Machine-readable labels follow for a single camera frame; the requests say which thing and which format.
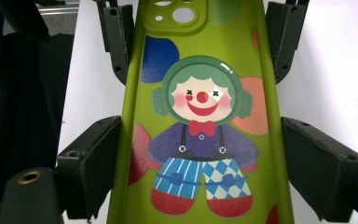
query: clown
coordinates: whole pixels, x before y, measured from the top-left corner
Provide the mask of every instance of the clown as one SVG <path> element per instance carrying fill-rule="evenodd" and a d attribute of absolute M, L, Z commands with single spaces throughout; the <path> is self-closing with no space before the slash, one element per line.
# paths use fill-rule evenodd
<path fill-rule="evenodd" d="M 257 147 L 229 123 L 245 118 L 252 96 L 235 72 L 210 57 L 189 57 L 174 64 L 153 92 L 153 108 L 178 122 L 148 145 L 148 157 L 161 166 L 151 200 L 161 212 L 181 215 L 204 185 L 210 209 L 238 217 L 252 206 L 247 176 L 255 170 Z"/>

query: phone case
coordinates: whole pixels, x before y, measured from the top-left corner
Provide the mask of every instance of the phone case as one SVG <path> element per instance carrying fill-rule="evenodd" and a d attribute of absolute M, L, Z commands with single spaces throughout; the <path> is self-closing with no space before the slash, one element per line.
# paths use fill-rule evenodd
<path fill-rule="evenodd" d="M 139 1 L 108 223 L 294 223 L 262 0 Z"/>

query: white table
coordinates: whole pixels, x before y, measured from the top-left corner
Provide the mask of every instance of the white table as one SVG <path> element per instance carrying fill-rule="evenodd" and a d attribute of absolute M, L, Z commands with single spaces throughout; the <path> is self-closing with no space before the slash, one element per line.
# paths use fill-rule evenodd
<path fill-rule="evenodd" d="M 119 4 L 137 8 L 135 0 Z M 123 95 L 103 49 L 96 4 L 81 0 L 60 150 L 96 120 L 119 115 Z M 278 95 L 282 116 L 306 121 L 358 151 L 358 0 L 310 0 L 292 70 Z M 296 223 L 321 223 L 293 188 L 292 198 Z M 106 222 L 107 201 L 93 223 Z M 358 223 L 357 214 L 350 223 Z"/>

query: clown head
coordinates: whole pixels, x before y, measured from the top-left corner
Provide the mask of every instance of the clown head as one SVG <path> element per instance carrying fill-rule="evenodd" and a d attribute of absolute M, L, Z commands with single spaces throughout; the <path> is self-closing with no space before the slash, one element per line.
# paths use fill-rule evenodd
<path fill-rule="evenodd" d="M 170 113 L 182 123 L 196 120 L 222 124 L 249 116 L 252 97 L 228 65 L 197 56 L 170 68 L 162 87 L 153 92 L 153 107 L 156 113 Z"/>

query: smiling mouth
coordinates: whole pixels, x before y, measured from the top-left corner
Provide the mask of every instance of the smiling mouth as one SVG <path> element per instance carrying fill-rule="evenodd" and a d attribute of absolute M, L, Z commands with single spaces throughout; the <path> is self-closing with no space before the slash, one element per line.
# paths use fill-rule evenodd
<path fill-rule="evenodd" d="M 196 106 L 191 105 L 189 102 L 187 102 L 188 108 L 195 113 L 198 116 L 208 116 L 211 115 L 217 108 L 217 104 L 208 107 L 208 108 L 198 108 Z"/>

